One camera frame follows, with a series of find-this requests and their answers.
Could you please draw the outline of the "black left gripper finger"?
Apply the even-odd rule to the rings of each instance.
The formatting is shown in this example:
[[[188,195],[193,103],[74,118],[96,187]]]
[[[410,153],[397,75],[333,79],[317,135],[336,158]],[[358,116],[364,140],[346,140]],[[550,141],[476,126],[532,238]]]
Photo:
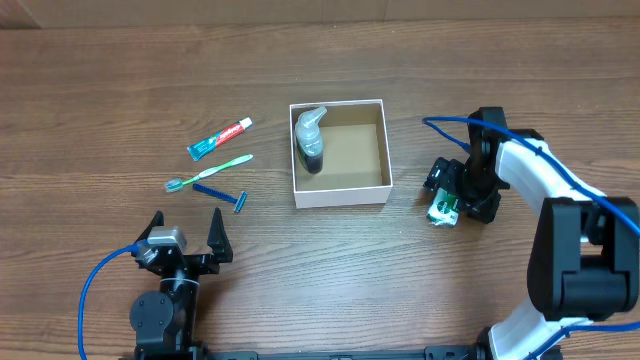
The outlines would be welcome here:
[[[162,211],[157,211],[154,214],[153,218],[151,219],[150,223],[143,230],[143,232],[140,234],[140,236],[136,239],[136,242],[140,242],[140,241],[146,240],[149,237],[149,235],[151,233],[151,230],[154,227],[163,226],[163,225],[164,225],[164,214],[163,214]]]
[[[216,263],[231,263],[233,261],[233,250],[224,229],[222,213],[219,208],[215,208],[213,213],[207,245],[211,248]]]

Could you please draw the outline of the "green white toothbrush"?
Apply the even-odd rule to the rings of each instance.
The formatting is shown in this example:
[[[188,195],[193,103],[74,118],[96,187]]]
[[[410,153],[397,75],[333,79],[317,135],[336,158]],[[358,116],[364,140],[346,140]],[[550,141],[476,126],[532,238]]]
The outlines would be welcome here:
[[[215,167],[211,167],[208,168],[206,170],[201,171],[199,174],[197,174],[196,176],[187,179],[187,180],[182,180],[180,178],[175,178],[175,179],[171,179],[169,181],[167,181],[164,185],[165,191],[167,193],[172,193],[172,192],[177,192],[180,191],[181,189],[183,189],[185,186],[196,183],[204,178],[213,176],[225,169],[237,166],[237,165],[241,165],[244,164],[250,160],[253,159],[253,155],[252,154],[246,154],[246,155],[242,155],[239,156],[233,160],[230,160],[224,164],[215,166]]]

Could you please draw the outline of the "green white soap packet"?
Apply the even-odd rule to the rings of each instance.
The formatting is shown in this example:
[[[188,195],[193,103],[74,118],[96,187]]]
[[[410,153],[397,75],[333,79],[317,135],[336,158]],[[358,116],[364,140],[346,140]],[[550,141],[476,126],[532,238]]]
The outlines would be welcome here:
[[[434,226],[455,226],[459,218],[458,202],[455,195],[439,188],[427,210],[427,219]]]

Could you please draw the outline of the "blue disposable razor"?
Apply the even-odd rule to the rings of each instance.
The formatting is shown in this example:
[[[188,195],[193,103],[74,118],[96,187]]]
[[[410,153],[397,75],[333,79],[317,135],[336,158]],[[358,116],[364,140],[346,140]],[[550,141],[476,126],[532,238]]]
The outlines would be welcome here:
[[[248,196],[246,192],[242,192],[238,197],[234,197],[232,195],[226,194],[224,192],[215,190],[210,187],[200,185],[198,183],[193,184],[192,189],[197,192],[200,192],[200,193],[209,195],[211,197],[217,198],[219,200],[223,200],[225,202],[233,204],[235,213],[240,213],[242,211]]]

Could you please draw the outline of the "red teal toothpaste tube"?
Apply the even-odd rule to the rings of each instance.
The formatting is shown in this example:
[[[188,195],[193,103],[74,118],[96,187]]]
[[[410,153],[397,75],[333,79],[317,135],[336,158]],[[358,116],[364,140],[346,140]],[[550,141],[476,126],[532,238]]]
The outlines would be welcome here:
[[[227,143],[234,137],[242,134],[253,125],[253,120],[246,117],[224,128],[216,134],[187,147],[187,151],[194,161],[199,161],[207,154]]]

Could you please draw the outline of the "clear pump bottle dark liquid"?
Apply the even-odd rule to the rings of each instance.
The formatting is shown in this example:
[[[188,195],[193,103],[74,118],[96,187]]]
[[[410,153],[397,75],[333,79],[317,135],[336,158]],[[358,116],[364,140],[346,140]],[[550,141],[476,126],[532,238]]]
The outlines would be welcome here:
[[[327,113],[324,106],[303,112],[295,125],[296,146],[304,168],[317,174],[323,167],[323,139],[319,123]]]

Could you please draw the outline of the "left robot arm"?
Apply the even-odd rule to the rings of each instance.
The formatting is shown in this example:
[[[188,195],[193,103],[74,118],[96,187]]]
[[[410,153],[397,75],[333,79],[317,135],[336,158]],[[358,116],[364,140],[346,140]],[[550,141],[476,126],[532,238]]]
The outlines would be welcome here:
[[[135,261],[160,277],[157,291],[140,295],[132,304],[129,320],[136,333],[136,359],[211,359],[212,352],[194,339],[199,278],[216,275],[222,263],[233,261],[222,213],[215,209],[208,233],[210,251],[187,254],[182,230],[164,224],[158,211],[134,242]]]

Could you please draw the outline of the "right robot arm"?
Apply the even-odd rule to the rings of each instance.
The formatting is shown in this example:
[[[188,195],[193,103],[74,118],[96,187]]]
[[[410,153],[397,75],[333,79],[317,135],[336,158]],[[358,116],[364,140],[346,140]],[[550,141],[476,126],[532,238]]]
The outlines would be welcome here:
[[[462,123],[465,162],[438,158],[424,183],[436,226],[460,215],[491,223],[501,193],[513,189],[538,217],[527,267],[527,297],[472,345],[428,346],[426,359],[560,359],[574,332],[622,333],[607,324],[639,299],[639,208],[573,174],[533,129],[511,129],[500,107],[481,107]]]

